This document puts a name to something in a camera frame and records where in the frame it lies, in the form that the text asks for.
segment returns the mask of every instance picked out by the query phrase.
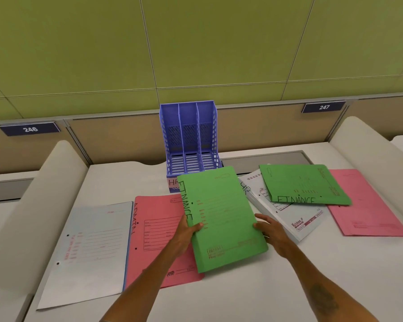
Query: tattoo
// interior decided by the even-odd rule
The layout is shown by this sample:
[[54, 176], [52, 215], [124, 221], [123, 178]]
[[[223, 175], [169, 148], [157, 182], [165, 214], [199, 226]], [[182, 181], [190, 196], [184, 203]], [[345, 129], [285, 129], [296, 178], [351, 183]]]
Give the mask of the tattoo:
[[322, 315], [331, 315], [339, 308], [333, 295], [319, 283], [309, 290], [309, 296], [314, 307]]

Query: hand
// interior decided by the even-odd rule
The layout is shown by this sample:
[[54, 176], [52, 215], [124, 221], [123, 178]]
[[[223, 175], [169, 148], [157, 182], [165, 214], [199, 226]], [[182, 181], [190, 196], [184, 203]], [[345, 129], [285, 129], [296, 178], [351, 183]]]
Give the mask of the hand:
[[177, 229], [169, 244], [176, 250], [176, 256], [182, 255], [188, 248], [189, 242], [191, 242], [191, 237], [193, 233], [201, 230], [203, 228], [203, 223], [199, 222], [193, 227], [188, 227], [186, 222], [186, 216], [183, 215], [180, 219]]
[[255, 217], [264, 220], [264, 222], [254, 223], [254, 228], [263, 232], [266, 242], [273, 245], [281, 257], [287, 258], [290, 250], [296, 247], [296, 245], [285, 233], [284, 227], [269, 216], [256, 213]]

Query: person's left hand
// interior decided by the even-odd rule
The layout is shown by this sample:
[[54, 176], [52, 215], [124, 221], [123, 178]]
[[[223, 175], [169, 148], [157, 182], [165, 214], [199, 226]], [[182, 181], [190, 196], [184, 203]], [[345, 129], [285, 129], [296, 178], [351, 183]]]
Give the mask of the person's left hand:
[[188, 227], [188, 223], [186, 222], [186, 216], [183, 215], [180, 219], [179, 224], [177, 225], [177, 229], [172, 239], [169, 242], [169, 245], [173, 247], [176, 251], [176, 255], [182, 255], [186, 249], [188, 248], [189, 242], [191, 242], [191, 237], [193, 233], [201, 230], [203, 228], [203, 223], [199, 222], [198, 224]]

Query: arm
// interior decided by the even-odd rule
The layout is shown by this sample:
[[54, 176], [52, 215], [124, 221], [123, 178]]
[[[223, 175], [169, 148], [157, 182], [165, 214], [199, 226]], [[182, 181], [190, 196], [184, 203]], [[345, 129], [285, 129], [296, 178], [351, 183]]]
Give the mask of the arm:
[[166, 247], [118, 297], [100, 321], [145, 322], [167, 271], [174, 260], [186, 251], [193, 233], [202, 227], [202, 223], [188, 227], [186, 216], [183, 215], [173, 238]]
[[279, 222], [259, 213], [255, 216], [266, 221], [257, 222], [254, 227], [262, 231], [266, 242], [273, 245], [276, 252], [291, 263], [319, 322], [377, 321], [364, 306], [324, 276], [309, 261], [290, 240]]

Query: pink file folder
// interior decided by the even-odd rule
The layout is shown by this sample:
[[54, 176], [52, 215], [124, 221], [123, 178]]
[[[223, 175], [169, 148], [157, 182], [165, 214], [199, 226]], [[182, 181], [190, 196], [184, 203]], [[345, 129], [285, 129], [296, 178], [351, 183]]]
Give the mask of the pink file folder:
[[331, 169], [352, 205], [329, 205], [346, 236], [403, 236], [403, 225], [356, 169]]
[[[183, 214], [180, 194], [136, 197], [124, 288], [136, 280], [166, 246]], [[161, 287], [199, 281], [203, 277], [203, 273], [197, 272], [193, 247], [189, 244], [187, 251], [172, 264]]]

